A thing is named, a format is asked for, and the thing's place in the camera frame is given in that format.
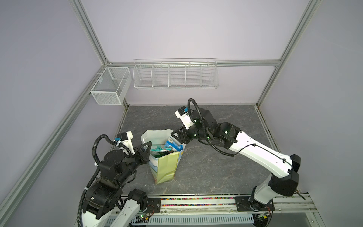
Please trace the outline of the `teal Fox's mint bag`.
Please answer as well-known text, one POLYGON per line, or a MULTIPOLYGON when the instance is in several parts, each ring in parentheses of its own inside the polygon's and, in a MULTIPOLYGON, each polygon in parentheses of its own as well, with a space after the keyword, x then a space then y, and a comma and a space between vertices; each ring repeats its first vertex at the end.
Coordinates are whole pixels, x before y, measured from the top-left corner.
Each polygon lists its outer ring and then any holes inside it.
POLYGON ((151 152, 169 152, 172 151, 171 148, 164 145, 152 145, 151 152))

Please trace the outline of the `blue snack packet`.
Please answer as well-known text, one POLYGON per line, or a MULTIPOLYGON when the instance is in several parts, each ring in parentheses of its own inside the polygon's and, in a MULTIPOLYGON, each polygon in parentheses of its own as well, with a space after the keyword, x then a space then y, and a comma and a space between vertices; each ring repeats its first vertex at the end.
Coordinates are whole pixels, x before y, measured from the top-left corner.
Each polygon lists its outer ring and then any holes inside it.
POLYGON ((184 149, 184 145, 182 144, 178 145, 171 137, 167 139, 164 146, 177 152, 180 152, 184 149))

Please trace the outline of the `paper bag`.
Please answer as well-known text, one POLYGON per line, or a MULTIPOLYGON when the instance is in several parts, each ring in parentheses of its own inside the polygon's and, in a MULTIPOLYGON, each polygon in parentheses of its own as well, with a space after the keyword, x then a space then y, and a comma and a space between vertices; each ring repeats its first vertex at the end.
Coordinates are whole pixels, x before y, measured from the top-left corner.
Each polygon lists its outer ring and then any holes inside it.
MULTIPOLYGON (((152 145, 164 145, 167 139, 171 137, 172 132, 173 131, 171 129, 147 130, 145 133, 142 134, 141 141, 144 143, 151 141, 152 145)), ((180 152, 172 150, 169 151, 170 154, 163 156, 159 159, 156 159, 150 155, 149 166, 155 179, 155 184, 164 183, 174 179, 177 166, 185 150, 185 144, 181 144, 184 145, 184 149, 180 152)))

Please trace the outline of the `yellow green Fox's bag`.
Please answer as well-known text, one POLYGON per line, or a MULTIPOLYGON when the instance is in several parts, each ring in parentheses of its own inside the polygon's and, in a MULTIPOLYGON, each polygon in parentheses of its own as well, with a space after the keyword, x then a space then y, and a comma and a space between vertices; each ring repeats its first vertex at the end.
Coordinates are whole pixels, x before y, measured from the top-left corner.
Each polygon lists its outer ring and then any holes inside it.
POLYGON ((151 152, 151 153, 150 153, 150 155, 151 155, 152 157, 156 158, 156 159, 159 159, 159 158, 161 158, 161 157, 163 157, 163 156, 166 156, 166 155, 168 155, 168 154, 170 154, 170 152, 151 152))

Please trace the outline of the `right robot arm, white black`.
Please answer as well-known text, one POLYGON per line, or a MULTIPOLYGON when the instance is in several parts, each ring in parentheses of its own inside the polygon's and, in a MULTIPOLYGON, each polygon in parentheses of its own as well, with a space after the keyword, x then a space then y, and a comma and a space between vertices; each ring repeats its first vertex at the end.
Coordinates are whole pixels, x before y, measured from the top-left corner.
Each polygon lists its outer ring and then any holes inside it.
POLYGON ((279 195, 291 197, 296 193, 301 165, 298 155, 282 154, 256 141, 231 123, 218 123, 211 112, 200 108, 193 98, 189 98, 187 105, 180 107, 175 115, 183 124, 171 134, 178 142, 188 144, 198 140, 222 155, 243 155, 270 172, 267 179, 255 186, 250 196, 240 203, 244 209, 271 211, 273 198, 279 195))

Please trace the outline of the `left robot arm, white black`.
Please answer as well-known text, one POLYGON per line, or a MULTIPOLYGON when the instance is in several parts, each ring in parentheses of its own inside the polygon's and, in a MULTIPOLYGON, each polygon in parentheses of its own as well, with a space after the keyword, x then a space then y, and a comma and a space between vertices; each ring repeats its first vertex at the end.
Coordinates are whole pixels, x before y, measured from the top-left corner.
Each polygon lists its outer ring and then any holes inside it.
POLYGON ((131 183, 140 165, 149 162, 152 142, 133 147, 129 132, 111 140, 106 134, 97 137, 92 146, 96 171, 83 190, 77 211, 77 226, 103 227, 115 207, 120 209, 113 226, 127 227, 139 212, 155 212, 147 193, 133 189, 126 199, 123 188, 131 183))

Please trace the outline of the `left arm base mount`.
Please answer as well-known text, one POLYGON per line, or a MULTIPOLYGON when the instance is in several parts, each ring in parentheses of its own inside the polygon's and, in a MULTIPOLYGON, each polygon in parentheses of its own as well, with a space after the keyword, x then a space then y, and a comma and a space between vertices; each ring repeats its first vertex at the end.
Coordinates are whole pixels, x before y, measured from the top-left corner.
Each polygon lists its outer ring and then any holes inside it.
POLYGON ((160 213, 161 210, 161 198, 151 197, 147 199, 145 207, 141 207, 139 213, 160 213))

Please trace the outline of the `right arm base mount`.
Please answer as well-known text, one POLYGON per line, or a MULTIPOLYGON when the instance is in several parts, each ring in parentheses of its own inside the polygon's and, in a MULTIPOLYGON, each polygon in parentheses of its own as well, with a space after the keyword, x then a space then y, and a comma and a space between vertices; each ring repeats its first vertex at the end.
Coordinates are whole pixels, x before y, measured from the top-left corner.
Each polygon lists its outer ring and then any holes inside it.
POLYGON ((249 196, 236 196, 234 199, 238 212, 275 211, 275 206, 272 200, 270 200, 267 204, 262 204, 257 201, 251 202, 249 196))

